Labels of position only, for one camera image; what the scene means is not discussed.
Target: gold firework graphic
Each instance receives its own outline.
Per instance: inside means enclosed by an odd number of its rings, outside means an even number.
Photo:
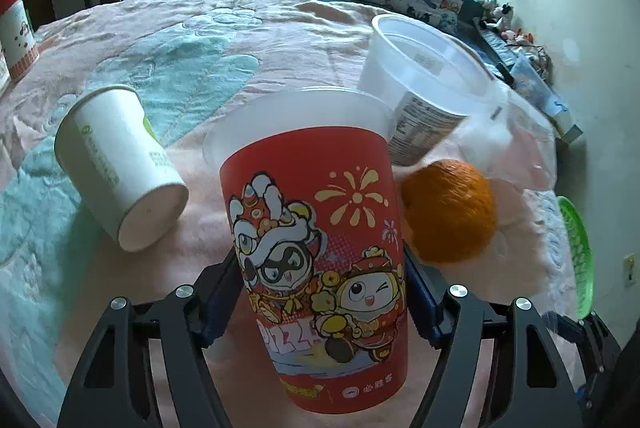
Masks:
[[[385,207],[389,205],[389,201],[379,193],[374,191],[364,193],[364,189],[366,189],[367,186],[373,185],[378,181],[378,172],[376,170],[370,170],[367,167],[360,170],[360,167],[356,166],[356,175],[358,174],[360,175],[358,184],[356,184],[356,177],[353,173],[344,172],[342,175],[349,183],[347,188],[343,188],[342,186],[335,184],[329,184],[326,189],[321,189],[316,193],[316,201],[318,202],[324,202],[334,198],[342,199],[343,197],[347,199],[347,201],[336,208],[336,210],[332,212],[331,217],[329,217],[329,221],[333,225],[340,223],[342,217],[347,213],[347,211],[353,209],[349,219],[349,223],[351,225],[358,225],[360,223],[360,217],[364,214],[367,219],[367,225],[369,227],[374,227],[376,225],[376,215],[373,210],[368,207],[370,204],[367,202],[367,199],[377,202],[378,204],[384,204]],[[329,173],[329,177],[331,179],[335,179],[337,176],[338,175],[335,172]]]

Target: red cup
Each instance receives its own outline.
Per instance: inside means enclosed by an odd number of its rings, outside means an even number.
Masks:
[[[252,124],[260,127],[249,132]],[[222,164],[258,329],[285,391],[305,410],[364,410],[406,379],[391,125],[390,109],[370,94],[292,90],[242,106],[205,142],[206,159]]]

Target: white bottle with red cap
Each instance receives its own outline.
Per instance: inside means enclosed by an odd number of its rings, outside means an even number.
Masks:
[[[20,81],[40,57],[22,0],[0,0],[0,44],[12,81]]]

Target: wall outlet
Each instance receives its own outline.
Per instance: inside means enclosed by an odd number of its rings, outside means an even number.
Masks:
[[[622,268],[625,287],[636,283],[636,261],[633,254],[628,254],[622,259]]]

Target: nutrition label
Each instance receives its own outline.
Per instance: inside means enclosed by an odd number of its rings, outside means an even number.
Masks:
[[[444,111],[411,92],[396,111],[398,124],[389,141],[389,156],[397,166],[411,166],[444,139],[465,118]]]

